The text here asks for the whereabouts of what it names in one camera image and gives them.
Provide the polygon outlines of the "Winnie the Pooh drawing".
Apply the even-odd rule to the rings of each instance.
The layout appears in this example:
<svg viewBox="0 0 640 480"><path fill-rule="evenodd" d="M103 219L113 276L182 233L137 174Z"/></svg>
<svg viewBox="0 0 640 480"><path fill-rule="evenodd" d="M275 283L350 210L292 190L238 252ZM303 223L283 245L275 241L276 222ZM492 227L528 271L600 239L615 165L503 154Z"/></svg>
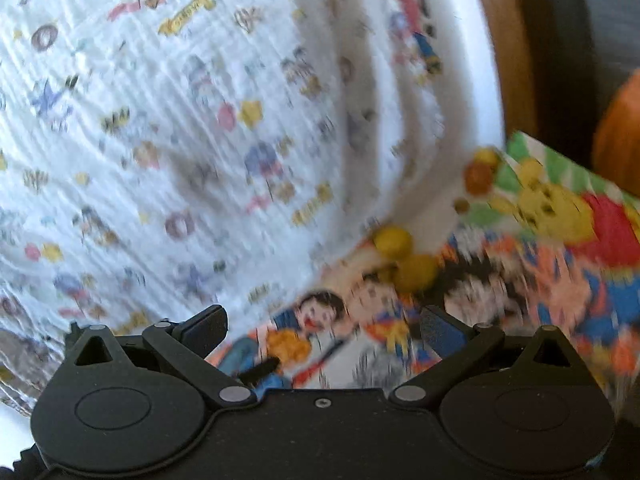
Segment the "Winnie the Pooh drawing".
<svg viewBox="0 0 640 480"><path fill-rule="evenodd" d="M639 265L639 200L525 133L511 136L491 190L463 215L558 242L597 266Z"/></svg>

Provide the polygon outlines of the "white cartoon print cloth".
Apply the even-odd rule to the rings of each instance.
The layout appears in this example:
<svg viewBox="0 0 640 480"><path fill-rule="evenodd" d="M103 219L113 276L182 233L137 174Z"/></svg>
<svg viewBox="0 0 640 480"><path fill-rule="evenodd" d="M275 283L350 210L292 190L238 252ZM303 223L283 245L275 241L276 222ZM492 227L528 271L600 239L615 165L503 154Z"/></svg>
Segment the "white cartoon print cloth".
<svg viewBox="0 0 640 480"><path fill-rule="evenodd" d="M240 332L502 139L480 0L1 0L1 402L70 326Z"/></svg>

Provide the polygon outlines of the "green yellow mango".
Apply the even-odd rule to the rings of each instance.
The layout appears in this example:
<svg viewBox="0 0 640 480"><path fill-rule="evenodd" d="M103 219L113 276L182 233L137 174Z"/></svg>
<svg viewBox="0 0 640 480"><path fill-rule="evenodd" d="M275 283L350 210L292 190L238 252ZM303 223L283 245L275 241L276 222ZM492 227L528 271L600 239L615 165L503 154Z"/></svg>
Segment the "green yellow mango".
<svg viewBox="0 0 640 480"><path fill-rule="evenodd" d="M413 254L397 263L393 283L398 292L413 294L432 286L439 274L439 263L431 254Z"/></svg>

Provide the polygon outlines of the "yellow apple behind red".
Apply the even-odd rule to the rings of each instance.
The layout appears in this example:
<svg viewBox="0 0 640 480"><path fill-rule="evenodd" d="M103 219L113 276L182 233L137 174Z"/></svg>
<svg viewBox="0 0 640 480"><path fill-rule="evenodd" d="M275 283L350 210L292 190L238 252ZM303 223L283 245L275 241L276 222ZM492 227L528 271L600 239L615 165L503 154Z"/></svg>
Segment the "yellow apple behind red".
<svg viewBox="0 0 640 480"><path fill-rule="evenodd" d="M473 162L484 164L491 167L497 167L501 162L500 151L493 146L483 146L475 151Z"/></svg>

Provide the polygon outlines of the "small brown fruit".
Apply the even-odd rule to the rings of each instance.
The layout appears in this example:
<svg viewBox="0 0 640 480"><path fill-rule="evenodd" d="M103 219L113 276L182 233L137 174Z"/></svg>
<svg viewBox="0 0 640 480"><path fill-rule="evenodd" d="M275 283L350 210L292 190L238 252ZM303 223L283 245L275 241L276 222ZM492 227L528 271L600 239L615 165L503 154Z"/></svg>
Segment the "small brown fruit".
<svg viewBox="0 0 640 480"><path fill-rule="evenodd" d="M457 214L466 214L469 211L471 204L465 198L460 197L454 200L452 206Z"/></svg>

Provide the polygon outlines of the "yellow lemon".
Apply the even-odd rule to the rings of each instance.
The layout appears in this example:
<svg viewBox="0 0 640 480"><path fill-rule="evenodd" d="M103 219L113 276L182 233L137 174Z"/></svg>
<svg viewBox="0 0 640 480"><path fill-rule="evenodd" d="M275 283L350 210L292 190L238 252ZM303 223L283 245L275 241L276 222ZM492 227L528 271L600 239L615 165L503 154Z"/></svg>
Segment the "yellow lemon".
<svg viewBox="0 0 640 480"><path fill-rule="evenodd" d="M413 250L412 235L400 226L378 229L372 237L372 243L382 257L390 260L405 258Z"/></svg>

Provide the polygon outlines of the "brown wooden door frame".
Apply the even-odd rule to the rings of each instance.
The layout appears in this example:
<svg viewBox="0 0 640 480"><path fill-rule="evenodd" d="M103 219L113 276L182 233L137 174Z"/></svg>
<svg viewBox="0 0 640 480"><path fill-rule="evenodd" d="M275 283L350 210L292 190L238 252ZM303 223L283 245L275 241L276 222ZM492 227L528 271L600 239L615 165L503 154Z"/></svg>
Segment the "brown wooden door frame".
<svg viewBox="0 0 640 480"><path fill-rule="evenodd" d="M506 135L539 132L532 51L520 0L480 0L497 65Z"/></svg>

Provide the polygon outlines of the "girl orange dress poster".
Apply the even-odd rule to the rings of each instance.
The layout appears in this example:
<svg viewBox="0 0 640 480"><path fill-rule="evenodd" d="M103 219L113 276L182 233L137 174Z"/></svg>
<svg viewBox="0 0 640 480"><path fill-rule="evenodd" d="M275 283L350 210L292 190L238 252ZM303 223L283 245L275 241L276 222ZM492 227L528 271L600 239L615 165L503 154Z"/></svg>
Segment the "girl orange dress poster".
<svg viewBox="0 0 640 480"><path fill-rule="evenodd" d="M593 138L594 171L639 195L640 76L635 70L618 89Z"/></svg>

